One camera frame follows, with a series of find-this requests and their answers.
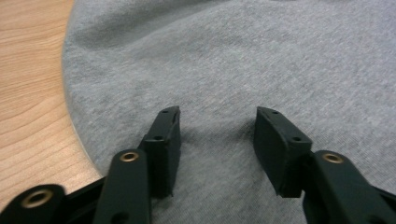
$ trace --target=black bracket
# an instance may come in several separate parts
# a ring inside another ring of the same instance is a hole
[[[283,198],[304,196],[309,224],[396,223],[396,196],[371,186],[345,156],[311,151],[312,141],[281,113],[258,107],[254,149]]]
[[[180,110],[162,110],[137,149],[123,150],[107,177],[69,195],[59,185],[26,190],[8,204],[0,223],[151,223],[150,198],[172,194],[180,158]]]
[[[0,223],[151,222],[150,198],[172,195],[180,158],[180,111],[162,110],[137,149],[123,150],[107,177],[69,195],[41,185],[17,196]],[[345,156],[312,152],[312,141],[281,113],[258,107],[254,149],[276,194],[299,198],[308,224],[394,224],[396,196],[371,186]]]

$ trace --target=cloth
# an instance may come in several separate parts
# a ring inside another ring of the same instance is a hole
[[[396,193],[394,12],[394,0],[76,1],[69,113],[105,175],[180,106],[175,196],[153,202],[154,223],[305,223],[302,200],[277,197],[256,159],[256,107]]]

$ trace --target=wooden table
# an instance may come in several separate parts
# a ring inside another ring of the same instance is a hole
[[[0,211],[40,184],[69,193],[100,176],[73,131],[61,53],[73,1],[0,1]]]

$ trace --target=screw hole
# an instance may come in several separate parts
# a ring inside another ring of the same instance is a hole
[[[137,158],[139,158],[139,154],[135,152],[127,152],[120,156],[121,161],[135,161]]]
[[[49,189],[40,189],[36,192],[29,194],[23,201],[22,206],[25,208],[34,208],[38,207],[52,198],[52,191]]]
[[[128,220],[128,218],[129,218],[128,213],[120,212],[120,213],[115,214],[111,218],[111,223],[112,224],[123,224]]]
[[[387,224],[387,222],[384,221],[384,219],[377,216],[369,216],[367,220],[372,224]]]
[[[344,162],[344,160],[341,157],[339,157],[339,156],[337,156],[335,154],[331,154],[331,153],[324,154],[323,155],[323,159],[325,161],[329,161],[329,162],[332,162],[332,163],[343,163]]]

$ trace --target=gray fabric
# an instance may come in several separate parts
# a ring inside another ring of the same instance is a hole
[[[396,193],[394,0],[76,1],[64,42],[71,118],[102,174],[180,105],[175,197],[154,223],[305,223],[252,147],[256,106],[313,150],[348,156]]]

